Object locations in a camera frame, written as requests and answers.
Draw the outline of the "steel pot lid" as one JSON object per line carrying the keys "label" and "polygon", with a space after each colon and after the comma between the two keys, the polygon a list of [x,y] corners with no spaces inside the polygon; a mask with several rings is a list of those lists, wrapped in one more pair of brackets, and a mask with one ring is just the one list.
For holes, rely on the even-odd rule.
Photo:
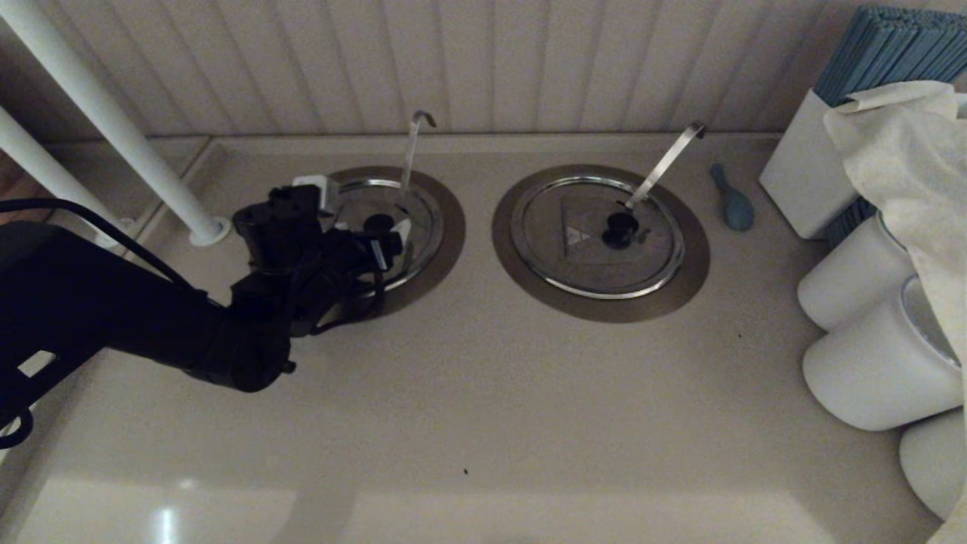
{"label": "steel pot lid", "polygon": [[591,172],[528,177],[511,204],[514,250],[563,292],[602,301],[657,292],[681,267],[684,231],[659,199],[626,207],[634,192],[629,180]]}
{"label": "steel pot lid", "polygon": [[444,214],[436,197],[412,184],[404,200],[404,209],[400,209],[396,204],[398,192],[400,182],[384,177],[356,177],[342,181],[335,217],[323,221],[327,230],[333,221],[346,221],[351,231],[360,232],[365,221],[373,215],[390,216],[392,227],[403,219],[412,220],[408,247],[394,258],[393,268],[384,275],[388,292],[424,271],[437,254],[444,236]]}

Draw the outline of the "blue plastic spoon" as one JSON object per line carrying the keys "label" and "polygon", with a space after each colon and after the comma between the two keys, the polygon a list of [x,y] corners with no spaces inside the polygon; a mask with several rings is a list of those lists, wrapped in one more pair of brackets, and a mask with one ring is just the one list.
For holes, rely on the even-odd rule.
{"label": "blue plastic spoon", "polygon": [[751,230],[754,226],[752,201],[745,193],[732,186],[722,164],[712,164],[710,175],[722,196],[722,214],[726,227],[736,232]]}

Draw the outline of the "brown round pot flange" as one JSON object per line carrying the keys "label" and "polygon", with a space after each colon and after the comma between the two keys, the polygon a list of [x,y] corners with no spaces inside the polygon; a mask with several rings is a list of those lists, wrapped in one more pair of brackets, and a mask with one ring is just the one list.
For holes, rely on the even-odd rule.
{"label": "brown round pot flange", "polygon": [[[341,186],[342,181],[356,177],[384,177],[400,182],[401,169],[391,168],[390,166],[350,168],[334,173],[332,179],[335,179],[339,186]],[[462,254],[466,223],[462,207],[455,195],[435,177],[420,170],[413,170],[412,184],[424,188],[426,192],[431,193],[438,200],[444,214],[444,236],[437,254],[431,259],[431,263],[424,271],[411,281],[404,283],[400,288],[390,290],[390,292],[386,290],[385,306],[378,313],[380,316],[396,313],[435,289],[435,286],[438,286],[446,278],[446,275],[449,274],[453,265],[459,259],[460,254]],[[392,224],[393,219],[388,215],[373,215],[365,221],[363,231],[383,232],[390,230]]]}
{"label": "brown round pot flange", "polygon": [[686,306],[700,292],[710,272],[710,244],[705,230],[694,211],[671,190],[657,186],[648,199],[663,201],[681,223],[686,242],[686,255],[673,279],[657,292],[622,301],[602,301],[584,298],[543,282],[519,258],[510,237],[512,200],[521,193],[521,184],[534,175],[565,175],[571,172],[591,172],[629,180],[636,187],[641,176],[604,165],[572,164],[546,168],[532,173],[514,184],[502,196],[493,216],[493,245],[505,272],[539,302],[570,316],[595,323],[642,323],[672,314]]}

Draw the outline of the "thick white pole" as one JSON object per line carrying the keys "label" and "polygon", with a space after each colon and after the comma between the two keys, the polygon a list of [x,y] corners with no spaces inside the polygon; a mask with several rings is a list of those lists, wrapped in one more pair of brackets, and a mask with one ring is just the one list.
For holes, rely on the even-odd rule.
{"label": "thick white pole", "polygon": [[189,227],[191,244],[211,246],[229,234],[229,221],[208,213],[184,186],[35,0],[0,0],[0,18],[128,165]]}

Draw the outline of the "thin white pole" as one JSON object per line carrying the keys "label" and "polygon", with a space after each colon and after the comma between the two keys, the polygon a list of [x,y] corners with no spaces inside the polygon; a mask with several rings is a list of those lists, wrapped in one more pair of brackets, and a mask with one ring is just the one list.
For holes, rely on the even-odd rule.
{"label": "thin white pole", "polygon": [[0,106],[0,150],[9,155],[26,170],[39,185],[58,199],[72,201],[84,206],[107,221],[112,227],[124,234],[130,233],[134,226],[131,219],[121,219],[110,212],[93,193],[80,183],[79,179],[65,169],[57,159],[25,130],[24,127]]}

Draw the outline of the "brown wooden board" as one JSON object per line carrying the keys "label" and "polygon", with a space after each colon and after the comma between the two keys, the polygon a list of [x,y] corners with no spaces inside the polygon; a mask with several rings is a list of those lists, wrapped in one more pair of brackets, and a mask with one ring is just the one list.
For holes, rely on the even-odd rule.
{"label": "brown wooden board", "polygon": [[[0,202],[16,199],[45,199],[48,192],[6,152],[0,150]],[[0,212],[0,226],[12,221],[46,221],[51,211],[46,209]]]}

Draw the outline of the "white rectangular holder box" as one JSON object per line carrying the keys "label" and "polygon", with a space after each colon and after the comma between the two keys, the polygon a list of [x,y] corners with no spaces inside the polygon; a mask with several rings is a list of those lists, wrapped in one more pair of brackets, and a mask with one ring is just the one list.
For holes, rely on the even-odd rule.
{"label": "white rectangular holder box", "polygon": [[848,235],[844,213],[859,193],[826,133],[831,110],[813,89],[805,93],[759,183],[798,237],[837,244]]}

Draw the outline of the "white paper cup stack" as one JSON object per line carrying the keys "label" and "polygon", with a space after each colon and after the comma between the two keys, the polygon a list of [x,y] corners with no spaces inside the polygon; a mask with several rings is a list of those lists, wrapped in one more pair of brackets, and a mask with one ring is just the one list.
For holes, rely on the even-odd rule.
{"label": "white paper cup stack", "polygon": [[797,299],[809,320],[829,332],[914,274],[909,252],[879,210],[801,279]]}
{"label": "white paper cup stack", "polygon": [[916,422],[899,442],[899,462],[918,499],[947,522],[967,486],[967,424],[962,407]]}
{"label": "white paper cup stack", "polygon": [[865,431],[884,431],[961,407],[960,360],[918,275],[811,345],[808,390],[826,411]]}

